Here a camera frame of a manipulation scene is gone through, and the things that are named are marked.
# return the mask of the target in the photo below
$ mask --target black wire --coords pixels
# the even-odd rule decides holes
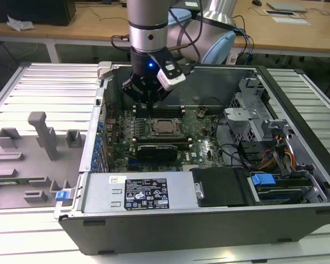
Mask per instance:
[[[200,15],[201,15],[201,18],[203,18],[204,15],[203,15],[203,3],[202,3],[202,0],[199,0],[199,8],[200,8]],[[176,23],[177,23],[178,19],[175,18],[175,16],[173,15],[172,12],[171,12],[170,14],[171,14],[171,16],[174,18],[174,20],[175,20]],[[178,23],[178,25],[181,27],[181,29],[182,29],[182,30],[184,31],[184,33],[186,34],[186,31],[183,29],[182,24],[181,24],[181,23]],[[200,39],[200,37],[201,37],[201,35],[202,35],[202,31],[203,31],[203,19],[200,20],[199,32],[198,32],[197,38],[194,39],[194,41],[192,41],[192,42],[190,42],[190,43],[188,43],[188,44],[185,44],[185,45],[180,45],[178,48],[177,48],[177,47],[173,47],[173,48],[170,49],[170,51],[181,50],[182,48],[187,48],[187,47],[189,47],[189,46],[193,46],[193,45],[194,45],[194,44]]]
[[[253,10],[253,11],[256,12],[258,15],[261,15],[262,17],[266,17],[266,16],[269,15],[269,14],[261,14],[261,13],[259,13],[257,10],[254,9],[254,7],[249,7],[248,10]]]
[[[7,53],[9,53],[10,54],[10,56],[12,57],[12,59],[17,63],[17,65],[19,65],[19,63],[18,63],[18,61],[16,60],[16,58],[12,55],[12,53],[6,48],[6,46],[4,45],[4,42],[2,42],[1,40],[0,40],[0,43],[1,43],[1,45],[5,48],[5,50],[7,51]]]
[[[236,15],[236,16],[234,16],[234,17],[232,17],[232,18],[242,18],[242,21],[243,21],[243,32],[244,32],[244,34],[246,34],[246,22],[244,21],[244,18],[243,18],[243,16],[241,16],[241,15]],[[243,38],[244,38],[244,41],[245,41],[245,45],[244,45],[244,48],[243,48],[243,50],[242,50],[242,52],[241,52],[241,54],[239,54],[238,56],[237,56],[237,59],[239,59],[241,56],[242,56],[242,54],[246,51],[246,49],[247,49],[247,39],[246,39],[246,37],[245,36],[243,36]]]
[[[119,5],[121,5],[121,3],[119,3],[119,4],[113,4],[113,5],[109,5],[109,4],[97,4],[97,3],[95,3],[94,5],[91,5],[92,3],[85,3],[85,4],[88,4],[88,5],[84,5],[84,6],[78,6],[78,5],[76,5],[76,7],[78,7],[78,8],[86,8],[86,7],[93,7],[93,8],[99,8],[99,7],[116,7],[116,6],[119,6]]]
[[[125,37],[127,37],[127,35],[126,35],[126,36],[119,36],[119,35],[114,35],[114,36],[112,36],[112,37],[111,37],[111,45],[112,45],[115,49],[117,49],[117,50],[119,50],[119,51],[129,52],[129,49],[118,47],[118,46],[116,46],[116,44],[114,43],[114,39],[120,39],[120,40],[122,40],[122,39],[125,38]]]
[[[237,151],[233,152],[232,156],[234,156],[235,154],[238,154],[238,152]],[[232,162],[233,162],[233,157],[231,157],[231,165],[230,165],[231,167],[233,166]]]
[[[215,101],[217,101],[220,105],[222,105],[224,107],[224,104],[216,97],[206,97],[206,98],[204,98],[202,101],[200,101],[199,106],[203,106],[204,102],[207,99],[214,99]]]
[[[310,8],[309,10],[317,10],[319,13],[321,13],[322,15],[330,15],[330,12],[329,11],[326,11],[326,10],[322,10],[322,9],[318,9],[318,8]]]
[[[322,60],[320,60],[320,59],[318,59],[318,58],[312,57],[312,59],[315,60],[316,62],[323,63],[323,64],[325,64],[325,65],[330,65],[329,62],[324,62],[324,61],[322,61]]]
[[[102,20],[105,20],[105,19],[123,19],[123,20],[128,22],[128,20],[124,19],[124,18],[101,18],[97,13],[94,12],[93,9],[91,9],[90,7],[88,7],[88,8],[93,12],[94,15],[96,15],[99,18],[99,21],[102,21]]]
[[[182,26],[181,22],[178,20],[178,18],[174,15],[174,13],[172,12],[171,9],[169,9],[170,15],[173,17],[173,19],[176,21],[176,23],[178,24],[178,26],[183,30],[184,34],[186,35],[186,37],[188,38],[190,45],[193,46],[194,50],[197,53],[198,56],[198,61],[194,64],[193,68],[200,62],[201,60],[201,56],[200,56],[200,52],[197,49],[196,45],[194,44],[191,36],[187,33],[187,31],[184,29],[184,27]]]
[[[216,126],[215,126],[215,131],[214,131],[214,140],[215,140],[215,143],[216,145],[219,147],[219,149],[221,149],[221,151],[226,154],[227,156],[231,157],[231,158],[234,158],[235,160],[237,160],[239,163],[241,163],[242,165],[245,165],[245,163],[243,161],[241,161],[239,158],[233,156],[232,154],[230,154],[229,152],[227,152],[226,150],[222,149],[222,146],[224,146],[225,144],[223,145],[219,145],[218,143],[218,140],[216,138],[216,134],[217,134],[217,131],[218,131],[218,127],[219,127],[219,123],[220,123],[220,120],[221,118],[223,117],[224,114],[219,114],[218,115],[218,120],[216,122]]]

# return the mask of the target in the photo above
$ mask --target green circuit board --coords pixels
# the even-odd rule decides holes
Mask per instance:
[[[224,161],[215,146],[212,131],[215,115],[198,118],[198,108],[188,108],[181,118],[136,118],[131,111],[116,112],[114,125],[108,131],[108,145],[112,157],[111,172],[166,172],[187,171],[192,167],[223,167]],[[170,135],[178,146],[177,158],[173,162],[139,162],[137,149],[141,140],[154,140],[151,145],[172,145],[157,142]],[[191,137],[191,143],[178,142]]]

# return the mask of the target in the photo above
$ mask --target computer case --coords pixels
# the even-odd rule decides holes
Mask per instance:
[[[67,26],[75,12],[74,0],[0,0],[0,23],[9,15],[33,24]]]

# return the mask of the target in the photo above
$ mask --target power supply label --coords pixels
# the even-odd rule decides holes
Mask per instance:
[[[169,209],[166,179],[139,179],[125,181],[125,209]]]

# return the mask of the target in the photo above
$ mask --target floor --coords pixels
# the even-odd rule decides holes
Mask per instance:
[[[50,62],[48,52],[45,45],[34,43],[4,43],[6,48],[19,62]],[[98,47],[98,58],[94,58],[91,46],[71,46],[59,45],[58,50],[63,63],[96,63],[97,61],[127,61],[127,54],[117,51],[112,47]],[[237,64],[243,64],[246,55],[244,54]],[[330,58],[311,58],[306,57],[303,62],[298,57],[293,57],[290,64],[286,67],[281,66],[282,57],[270,55],[266,57],[264,54],[256,54],[251,65],[264,65],[266,68],[287,68],[302,69],[307,76],[323,91],[330,85]],[[9,80],[11,75],[17,68],[17,64],[13,58],[0,45],[0,91]]]

